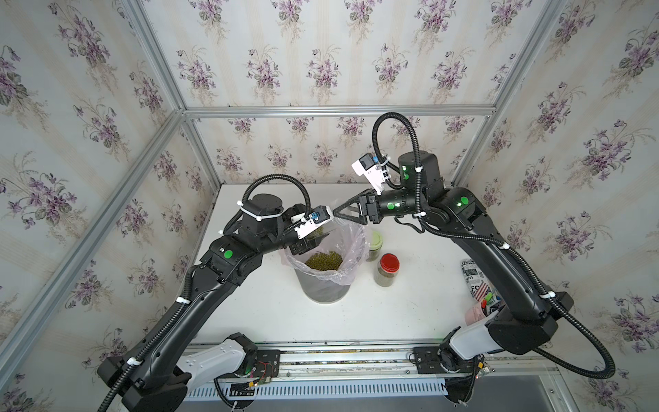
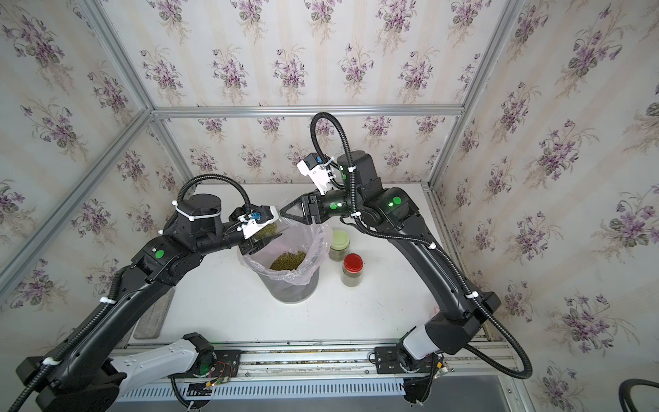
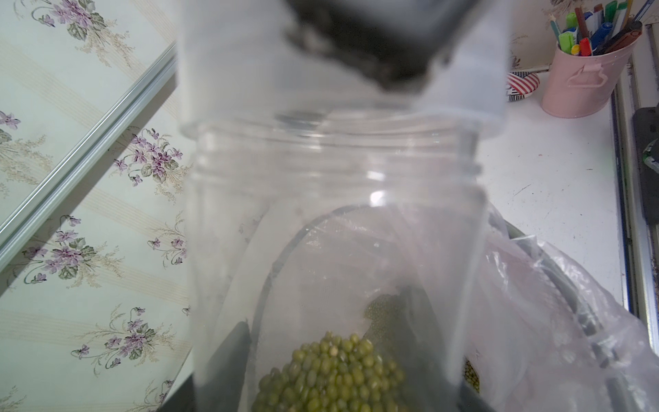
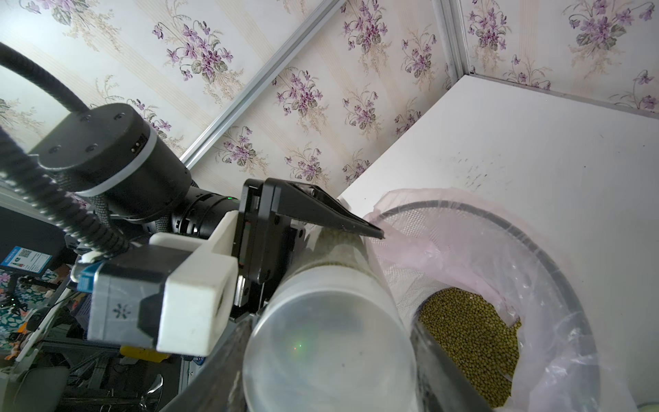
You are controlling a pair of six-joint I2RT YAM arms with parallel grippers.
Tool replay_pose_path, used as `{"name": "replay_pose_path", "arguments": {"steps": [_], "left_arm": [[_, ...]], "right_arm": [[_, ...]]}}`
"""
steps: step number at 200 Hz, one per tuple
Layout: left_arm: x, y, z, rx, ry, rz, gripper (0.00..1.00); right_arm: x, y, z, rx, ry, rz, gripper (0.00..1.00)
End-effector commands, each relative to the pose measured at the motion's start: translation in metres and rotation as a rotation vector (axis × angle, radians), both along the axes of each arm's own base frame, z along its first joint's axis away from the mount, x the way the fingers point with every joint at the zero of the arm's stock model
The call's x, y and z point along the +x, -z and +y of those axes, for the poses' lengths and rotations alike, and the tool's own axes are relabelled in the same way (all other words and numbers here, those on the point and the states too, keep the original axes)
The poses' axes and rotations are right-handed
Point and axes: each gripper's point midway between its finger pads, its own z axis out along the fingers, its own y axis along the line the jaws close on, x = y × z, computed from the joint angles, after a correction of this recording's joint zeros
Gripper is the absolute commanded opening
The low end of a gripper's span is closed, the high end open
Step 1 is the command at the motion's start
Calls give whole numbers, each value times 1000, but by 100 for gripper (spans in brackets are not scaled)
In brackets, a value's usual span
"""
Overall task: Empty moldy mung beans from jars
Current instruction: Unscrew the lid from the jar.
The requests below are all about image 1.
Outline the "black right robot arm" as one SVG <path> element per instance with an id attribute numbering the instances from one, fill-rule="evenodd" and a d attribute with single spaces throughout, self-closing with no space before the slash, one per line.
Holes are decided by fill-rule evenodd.
<path id="1" fill-rule="evenodd" d="M 412 149 L 392 164 L 381 153 L 379 127 L 386 120 L 401 123 Z M 496 311 L 467 327 L 454 329 L 439 348 L 439 363 L 454 374 L 485 354 L 535 352 L 556 365 L 589 379 L 609 379 L 616 372 L 614 358 L 603 343 L 569 310 L 573 299 L 556 293 L 533 271 L 523 256 L 500 234 L 484 204 L 470 190 L 446 188 L 434 154 L 420 148 L 415 128 L 401 113 L 379 116 L 372 128 L 372 148 L 354 164 L 355 172 L 369 179 L 371 188 L 336 207 L 335 217 L 367 225 L 387 216 L 399 221 L 415 219 L 416 233 L 429 233 L 452 240 L 482 271 L 503 300 Z M 602 357 L 601 370 L 575 366 L 542 349 L 564 319 L 582 334 Z"/>

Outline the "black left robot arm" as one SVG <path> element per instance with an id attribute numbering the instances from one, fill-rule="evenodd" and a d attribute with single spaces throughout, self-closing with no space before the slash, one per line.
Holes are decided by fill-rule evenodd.
<path id="1" fill-rule="evenodd" d="M 221 237 L 185 273 L 164 317 L 131 350 L 101 362 L 97 374 L 109 388 L 101 411 L 116 397 L 130 411 L 175 411 L 191 383 L 214 377 L 201 364 L 187 366 L 181 359 L 213 312 L 262 265 L 264 255 L 309 252 L 321 242 L 312 233 L 333 218 L 328 207 L 312 205 L 300 181 L 281 173 L 252 182 L 237 204 Z"/>

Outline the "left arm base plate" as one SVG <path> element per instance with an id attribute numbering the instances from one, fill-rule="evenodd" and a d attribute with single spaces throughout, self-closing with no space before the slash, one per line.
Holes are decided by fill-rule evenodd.
<path id="1" fill-rule="evenodd" d="M 281 350 L 257 350 L 245 357 L 236 372 L 224 374 L 222 379 L 246 379 L 255 385 L 268 384 L 279 375 Z"/>

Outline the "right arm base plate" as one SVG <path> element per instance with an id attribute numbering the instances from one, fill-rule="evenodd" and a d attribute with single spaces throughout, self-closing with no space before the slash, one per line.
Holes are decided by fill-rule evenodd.
<path id="1" fill-rule="evenodd" d="M 408 359 L 416 367 L 417 374 L 473 374 L 484 365 L 482 355 L 463 360 L 450 348 L 441 346 L 414 347 Z"/>

